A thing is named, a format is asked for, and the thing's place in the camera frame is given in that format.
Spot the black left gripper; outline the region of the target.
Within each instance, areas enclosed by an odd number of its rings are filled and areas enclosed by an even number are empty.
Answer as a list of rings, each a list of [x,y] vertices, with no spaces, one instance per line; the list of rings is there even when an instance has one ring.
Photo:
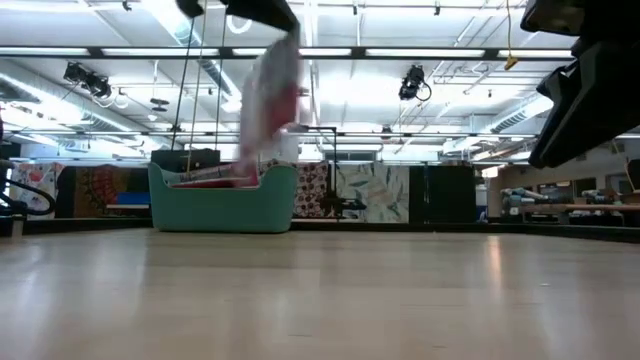
[[[262,23],[285,32],[299,28],[299,21],[286,0],[221,0],[227,14]],[[204,14],[199,0],[176,0],[176,6],[188,18]]]

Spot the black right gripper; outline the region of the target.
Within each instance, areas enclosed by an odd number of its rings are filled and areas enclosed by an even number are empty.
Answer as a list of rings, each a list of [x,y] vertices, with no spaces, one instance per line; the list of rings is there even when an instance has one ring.
[[[520,28],[575,37],[579,60],[625,59],[639,48],[639,0],[528,0]],[[552,109],[529,157],[535,168],[556,168],[639,125],[639,86],[620,78],[551,74],[537,90]]]

